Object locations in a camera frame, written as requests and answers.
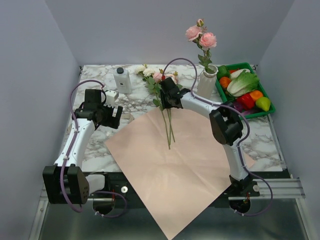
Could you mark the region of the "white rose stem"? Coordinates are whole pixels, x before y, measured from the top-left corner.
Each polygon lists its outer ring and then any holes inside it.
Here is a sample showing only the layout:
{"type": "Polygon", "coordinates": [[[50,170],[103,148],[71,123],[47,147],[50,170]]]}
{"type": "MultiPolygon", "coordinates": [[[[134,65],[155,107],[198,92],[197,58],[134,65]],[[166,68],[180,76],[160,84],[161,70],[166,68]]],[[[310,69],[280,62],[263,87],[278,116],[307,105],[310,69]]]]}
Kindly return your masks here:
{"type": "Polygon", "coordinates": [[[156,72],[154,69],[148,67],[147,64],[138,65],[135,69],[135,74],[141,76],[142,80],[146,82],[146,88],[148,92],[154,95],[155,99],[152,100],[153,104],[159,108],[164,126],[165,133],[167,138],[168,149],[171,149],[171,129],[168,129],[167,121],[164,115],[164,108],[161,101],[161,86],[160,82],[163,80],[163,70],[160,69],[159,72],[156,72]]]}

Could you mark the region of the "peach rose stem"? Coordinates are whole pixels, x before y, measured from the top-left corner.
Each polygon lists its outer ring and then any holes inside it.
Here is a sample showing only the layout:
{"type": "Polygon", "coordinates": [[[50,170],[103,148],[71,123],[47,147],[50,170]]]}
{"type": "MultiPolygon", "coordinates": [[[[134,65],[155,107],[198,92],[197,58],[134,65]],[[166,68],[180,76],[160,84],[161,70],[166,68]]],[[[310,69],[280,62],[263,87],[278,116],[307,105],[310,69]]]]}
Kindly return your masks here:
{"type": "Polygon", "coordinates": [[[177,71],[174,71],[173,73],[170,73],[167,76],[172,78],[173,82],[175,83],[176,86],[178,86],[179,89],[182,89],[183,86],[179,83],[177,71]]]}

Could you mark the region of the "pink wrapping paper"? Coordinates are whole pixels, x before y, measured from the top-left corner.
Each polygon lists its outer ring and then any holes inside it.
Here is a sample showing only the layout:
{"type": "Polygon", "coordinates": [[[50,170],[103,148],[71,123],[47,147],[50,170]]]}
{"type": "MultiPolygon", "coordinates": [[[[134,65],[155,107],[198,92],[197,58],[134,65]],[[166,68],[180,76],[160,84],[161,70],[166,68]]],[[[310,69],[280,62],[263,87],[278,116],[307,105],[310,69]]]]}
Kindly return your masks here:
{"type": "Polygon", "coordinates": [[[173,239],[231,184],[226,153],[210,120],[173,109],[175,142],[155,108],[106,141],[115,162],[160,229],[173,239]]]}

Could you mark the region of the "pink rose stem with bud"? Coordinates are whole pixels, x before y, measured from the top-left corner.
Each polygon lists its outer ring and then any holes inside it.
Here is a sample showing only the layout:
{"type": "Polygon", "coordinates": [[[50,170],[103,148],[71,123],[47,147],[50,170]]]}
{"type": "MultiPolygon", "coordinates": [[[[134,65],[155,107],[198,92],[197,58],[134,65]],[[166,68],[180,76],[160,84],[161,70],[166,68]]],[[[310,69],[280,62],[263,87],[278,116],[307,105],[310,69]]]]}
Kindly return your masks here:
{"type": "Polygon", "coordinates": [[[185,36],[189,42],[195,43],[202,51],[202,54],[198,55],[199,64],[204,67],[208,74],[214,74],[215,70],[210,68],[212,63],[210,50],[217,46],[217,37],[212,32],[207,31],[204,20],[198,19],[195,25],[186,30],[185,36]]]}

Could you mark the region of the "cream ribbon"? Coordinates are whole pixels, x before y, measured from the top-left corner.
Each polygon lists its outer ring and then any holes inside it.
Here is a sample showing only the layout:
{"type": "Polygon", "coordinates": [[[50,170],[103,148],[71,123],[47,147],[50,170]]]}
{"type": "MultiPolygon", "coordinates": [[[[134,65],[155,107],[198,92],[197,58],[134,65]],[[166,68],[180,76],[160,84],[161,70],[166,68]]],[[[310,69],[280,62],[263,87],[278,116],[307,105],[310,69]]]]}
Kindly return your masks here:
{"type": "MultiPolygon", "coordinates": [[[[135,117],[131,113],[123,113],[120,119],[126,120],[127,123],[129,124],[135,119],[135,117]]],[[[67,124],[67,129],[66,129],[67,133],[70,133],[71,129],[72,129],[72,120],[69,119],[67,124]]]]}

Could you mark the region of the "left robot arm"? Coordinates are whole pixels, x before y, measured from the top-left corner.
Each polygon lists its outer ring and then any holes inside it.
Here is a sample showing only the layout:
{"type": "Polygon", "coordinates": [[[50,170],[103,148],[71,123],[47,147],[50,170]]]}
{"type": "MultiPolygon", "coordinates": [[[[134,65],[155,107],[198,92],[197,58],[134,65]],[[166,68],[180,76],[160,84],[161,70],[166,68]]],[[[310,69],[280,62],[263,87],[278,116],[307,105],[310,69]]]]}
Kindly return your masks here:
{"type": "Polygon", "coordinates": [[[104,198],[111,185],[101,174],[85,175],[82,171],[89,140],[98,127],[117,129],[123,108],[115,107],[119,93],[115,90],[86,89],[84,101],[73,111],[69,137],[58,159],[42,172],[51,204],[83,205],[96,193],[104,198]]]}

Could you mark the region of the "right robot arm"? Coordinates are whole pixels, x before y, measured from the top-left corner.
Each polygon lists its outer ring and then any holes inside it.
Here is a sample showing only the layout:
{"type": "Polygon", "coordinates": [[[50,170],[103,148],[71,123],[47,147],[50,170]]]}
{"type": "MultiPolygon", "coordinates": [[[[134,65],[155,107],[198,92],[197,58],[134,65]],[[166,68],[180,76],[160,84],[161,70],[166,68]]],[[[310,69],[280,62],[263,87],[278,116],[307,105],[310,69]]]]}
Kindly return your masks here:
{"type": "Polygon", "coordinates": [[[259,196],[260,188],[249,173],[244,154],[238,146],[242,138],[243,124],[233,104],[209,102],[187,88],[179,89],[170,77],[163,76],[160,87],[164,109],[187,109],[210,120],[212,134],[223,146],[228,160],[230,191],[236,196],[259,196]]]}

